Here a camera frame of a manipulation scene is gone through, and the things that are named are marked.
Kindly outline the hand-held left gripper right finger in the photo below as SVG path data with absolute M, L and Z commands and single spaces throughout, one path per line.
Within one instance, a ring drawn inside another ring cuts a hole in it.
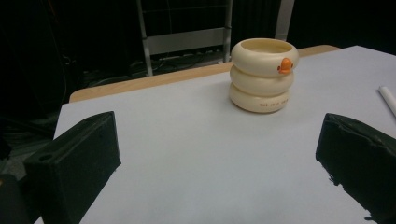
M 396 139 L 356 119 L 328 113 L 316 160 L 334 185 L 377 224 L 396 224 Z

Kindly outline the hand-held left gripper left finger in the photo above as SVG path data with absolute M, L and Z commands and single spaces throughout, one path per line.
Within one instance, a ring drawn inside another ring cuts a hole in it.
M 80 121 L 24 161 L 45 224 L 79 224 L 120 165 L 112 111 Z

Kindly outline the white pen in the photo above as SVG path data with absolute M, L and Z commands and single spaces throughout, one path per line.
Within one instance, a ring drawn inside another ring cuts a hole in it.
M 385 100 L 386 104 L 388 105 L 391 113 L 396 118 L 396 98 L 390 92 L 390 90 L 385 86 L 380 86 L 378 91 L 382 98 Z

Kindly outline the cream ringed pen holder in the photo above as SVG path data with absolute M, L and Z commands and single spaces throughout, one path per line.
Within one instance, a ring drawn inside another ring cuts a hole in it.
M 251 38 L 237 43 L 231 56 L 229 97 L 235 105 L 255 113 L 286 105 L 299 62 L 297 48 L 282 40 Z

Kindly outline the white table mat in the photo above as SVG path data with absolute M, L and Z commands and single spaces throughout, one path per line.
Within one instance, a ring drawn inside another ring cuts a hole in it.
M 227 74 L 64 105 L 63 133 L 115 114 L 121 164 L 81 224 L 371 224 L 316 160 L 328 113 L 396 137 L 378 93 L 396 94 L 396 56 L 351 47 L 303 57 L 287 105 L 255 114 Z

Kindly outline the grey metal stand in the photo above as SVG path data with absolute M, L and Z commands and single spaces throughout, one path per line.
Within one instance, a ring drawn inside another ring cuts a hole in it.
M 169 0 L 165 0 L 166 10 L 169 20 L 169 34 L 166 35 L 147 35 L 147 29 L 145 24 L 146 13 L 149 10 L 144 10 L 142 5 L 143 0 L 135 0 L 141 41 L 143 44 L 143 51 L 146 63 L 147 76 L 153 76 L 153 67 L 151 64 L 151 56 L 158 54 L 169 54 L 171 52 L 189 50 L 189 49 L 201 49 L 214 46 L 223 46 L 223 57 L 222 61 L 227 63 L 230 61 L 230 50 L 231 50 L 231 33 L 232 33 L 232 13 L 233 13 L 233 0 L 222 0 L 219 5 L 208 6 L 208 8 L 223 8 L 224 9 L 224 23 L 221 27 L 195 30 L 188 32 L 174 33 L 172 29 L 172 17 L 171 12 L 175 10 L 189 10 L 198 9 L 194 7 L 176 7 L 171 8 Z

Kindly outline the light grey post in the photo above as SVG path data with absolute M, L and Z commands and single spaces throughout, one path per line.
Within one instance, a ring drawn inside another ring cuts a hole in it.
M 287 39 L 293 7 L 294 0 L 281 0 L 276 22 L 276 39 Z

